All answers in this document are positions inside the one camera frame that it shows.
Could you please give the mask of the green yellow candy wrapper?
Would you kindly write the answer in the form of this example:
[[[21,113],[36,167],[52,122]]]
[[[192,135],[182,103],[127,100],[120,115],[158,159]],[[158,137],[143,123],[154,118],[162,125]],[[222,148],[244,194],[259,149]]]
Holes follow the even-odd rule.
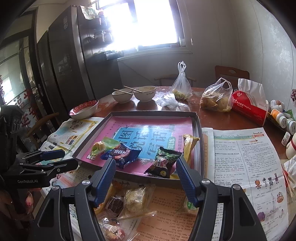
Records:
[[[91,149],[91,156],[96,157],[98,154],[105,153],[120,144],[119,141],[109,137],[104,137],[101,141],[95,142]]]

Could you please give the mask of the red white snack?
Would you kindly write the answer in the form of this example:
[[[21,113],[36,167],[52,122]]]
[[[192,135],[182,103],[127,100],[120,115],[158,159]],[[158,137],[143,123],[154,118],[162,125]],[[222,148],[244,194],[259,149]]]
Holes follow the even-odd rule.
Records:
[[[99,225],[106,240],[122,241],[128,239],[125,221],[105,217],[99,221]]]

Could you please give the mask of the blue snack packet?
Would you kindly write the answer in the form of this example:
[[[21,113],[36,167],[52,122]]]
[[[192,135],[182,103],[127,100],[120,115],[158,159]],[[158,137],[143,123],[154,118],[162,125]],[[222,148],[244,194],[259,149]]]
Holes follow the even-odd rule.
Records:
[[[124,169],[127,165],[137,160],[141,150],[130,149],[125,144],[120,143],[115,148],[101,155],[102,160],[112,158],[120,169]]]

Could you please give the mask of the yellow snack bar packet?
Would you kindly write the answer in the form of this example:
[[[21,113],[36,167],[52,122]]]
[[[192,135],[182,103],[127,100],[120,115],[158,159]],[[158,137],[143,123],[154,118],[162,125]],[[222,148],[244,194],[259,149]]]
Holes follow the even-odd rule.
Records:
[[[200,140],[200,138],[195,137],[190,134],[183,135],[183,141],[184,141],[183,157],[189,166],[191,166],[192,150],[194,149],[196,143],[199,140]]]

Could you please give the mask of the dark green snack packet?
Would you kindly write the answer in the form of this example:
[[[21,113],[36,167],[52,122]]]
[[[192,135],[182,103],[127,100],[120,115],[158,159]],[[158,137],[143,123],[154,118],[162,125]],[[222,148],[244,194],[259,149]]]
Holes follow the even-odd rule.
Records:
[[[171,169],[180,156],[182,156],[182,152],[159,147],[155,160],[144,173],[161,178],[170,178]]]

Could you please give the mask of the clear round pastry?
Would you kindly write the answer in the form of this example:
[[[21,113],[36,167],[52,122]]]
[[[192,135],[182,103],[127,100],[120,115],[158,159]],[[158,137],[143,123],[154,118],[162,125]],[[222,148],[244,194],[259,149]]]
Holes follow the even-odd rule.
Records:
[[[155,186],[138,186],[136,188],[127,189],[123,197],[123,210],[120,218],[132,217],[144,214],[148,211]]]

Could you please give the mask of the wooden chair left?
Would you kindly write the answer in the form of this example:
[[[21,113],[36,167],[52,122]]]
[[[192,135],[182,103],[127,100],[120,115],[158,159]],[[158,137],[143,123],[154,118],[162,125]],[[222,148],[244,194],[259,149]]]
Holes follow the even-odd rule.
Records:
[[[59,115],[59,113],[48,114],[45,117],[38,120],[36,122],[36,124],[28,131],[28,133],[26,134],[26,138],[29,138],[30,136],[32,136],[40,128],[47,136],[49,136],[51,133],[50,133],[50,129],[47,127],[46,123],[48,121],[50,121],[52,118],[57,117],[58,115]]]

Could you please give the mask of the wooden chair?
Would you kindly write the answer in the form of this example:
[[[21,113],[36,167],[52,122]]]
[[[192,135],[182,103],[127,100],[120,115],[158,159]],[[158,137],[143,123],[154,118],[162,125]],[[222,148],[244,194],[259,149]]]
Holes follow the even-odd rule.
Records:
[[[249,79],[250,75],[248,71],[240,70],[233,67],[226,67],[226,66],[215,66],[215,77],[216,80],[220,78],[224,78],[230,81],[232,88],[234,90],[238,89],[238,79],[244,78]]]
[[[49,136],[51,133],[50,133],[50,129],[47,127],[46,123],[48,121],[50,121],[52,118],[57,117],[58,115],[59,115],[59,113],[48,114],[45,117],[38,120],[36,122],[36,124],[28,131],[28,133],[26,134],[26,138],[29,138],[30,136],[32,136],[40,128],[47,136]]]

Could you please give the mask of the red patterned bowl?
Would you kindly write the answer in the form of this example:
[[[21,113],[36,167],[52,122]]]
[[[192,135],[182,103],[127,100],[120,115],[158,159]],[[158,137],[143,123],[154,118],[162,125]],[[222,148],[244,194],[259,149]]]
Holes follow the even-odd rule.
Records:
[[[69,116],[74,120],[83,120],[93,116],[96,112],[99,100],[89,100],[70,110]]]

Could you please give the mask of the right English newspaper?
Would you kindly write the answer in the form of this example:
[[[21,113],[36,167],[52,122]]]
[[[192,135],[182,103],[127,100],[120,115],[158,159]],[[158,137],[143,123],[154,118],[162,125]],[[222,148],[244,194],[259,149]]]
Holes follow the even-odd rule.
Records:
[[[287,191],[278,154],[264,128],[221,131],[203,128],[208,178],[216,185],[238,184],[245,191],[266,234],[280,240],[288,228]]]

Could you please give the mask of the small white bowl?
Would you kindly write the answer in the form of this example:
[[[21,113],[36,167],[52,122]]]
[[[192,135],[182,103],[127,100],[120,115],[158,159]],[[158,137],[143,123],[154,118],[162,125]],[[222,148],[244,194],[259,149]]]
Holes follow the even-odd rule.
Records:
[[[130,92],[114,91],[112,92],[112,97],[118,103],[127,103],[132,99],[133,94]]]

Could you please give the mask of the grey cardboard tray box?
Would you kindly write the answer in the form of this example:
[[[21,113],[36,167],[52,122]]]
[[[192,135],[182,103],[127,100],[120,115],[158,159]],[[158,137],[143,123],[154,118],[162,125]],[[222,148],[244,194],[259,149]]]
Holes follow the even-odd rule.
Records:
[[[159,147],[182,152],[183,135],[198,137],[192,150],[190,167],[205,173],[203,134],[195,112],[182,111],[119,111],[108,114],[86,137],[73,154],[73,158],[95,166],[105,163],[100,155],[91,157],[92,146],[104,137],[117,140],[133,150],[140,150],[138,159],[119,173],[145,175]]]

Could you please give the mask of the red tissue pack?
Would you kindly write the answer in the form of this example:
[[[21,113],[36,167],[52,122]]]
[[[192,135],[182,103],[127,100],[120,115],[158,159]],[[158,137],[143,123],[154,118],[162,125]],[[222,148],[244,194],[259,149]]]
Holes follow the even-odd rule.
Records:
[[[232,110],[242,114],[259,126],[263,126],[268,112],[268,104],[261,83],[238,79],[238,90],[232,94]]]

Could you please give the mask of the plastic bag of buns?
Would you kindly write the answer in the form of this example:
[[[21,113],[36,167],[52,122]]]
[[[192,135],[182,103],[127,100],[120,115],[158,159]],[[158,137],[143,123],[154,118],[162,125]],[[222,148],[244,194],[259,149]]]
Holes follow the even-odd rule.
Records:
[[[200,108],[223,113],[229,112],[233,106],[232,94],[233,88],[230,81],[219,78],[203,92]]]

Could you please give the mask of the window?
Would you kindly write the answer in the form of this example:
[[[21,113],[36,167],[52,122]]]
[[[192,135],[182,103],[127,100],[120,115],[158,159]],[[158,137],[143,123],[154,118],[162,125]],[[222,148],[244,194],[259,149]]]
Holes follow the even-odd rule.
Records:
[[[116,50],[135,53],[187,47],[181,1],[97,1],[92,5],[107,18]]]

